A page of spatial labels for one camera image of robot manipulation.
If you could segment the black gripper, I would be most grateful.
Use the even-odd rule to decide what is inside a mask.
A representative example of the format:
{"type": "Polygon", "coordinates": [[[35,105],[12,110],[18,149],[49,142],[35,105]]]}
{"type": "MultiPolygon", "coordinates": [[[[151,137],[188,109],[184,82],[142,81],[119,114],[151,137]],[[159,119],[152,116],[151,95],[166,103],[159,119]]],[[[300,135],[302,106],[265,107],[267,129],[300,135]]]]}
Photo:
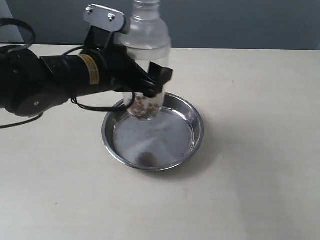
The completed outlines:
{"type": "Polygon", "coordinates": [[[114,79],[112,89],[117,92],[143,93],[148,98],[155,98],[173,76],[173,69],[154,62],[149,63],[146,72],[128,55],[123,45],[108,44],[102,50],[102,56],[107,72],[114,79]]]}

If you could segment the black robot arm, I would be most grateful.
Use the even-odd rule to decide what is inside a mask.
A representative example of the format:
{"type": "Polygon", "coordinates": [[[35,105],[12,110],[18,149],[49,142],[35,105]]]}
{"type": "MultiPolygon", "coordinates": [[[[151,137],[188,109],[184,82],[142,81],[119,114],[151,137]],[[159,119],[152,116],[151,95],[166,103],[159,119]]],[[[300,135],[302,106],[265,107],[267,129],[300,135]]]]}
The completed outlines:
{"type": "Polygon", "coordinates": [[[109,91],[153,98],[172,75],[172,69],[154,62],[143,70],[121,45],[41,57],[7,45],[0,49],[0,106],[16,116],[33,117],[77,97],[109,91]]]}

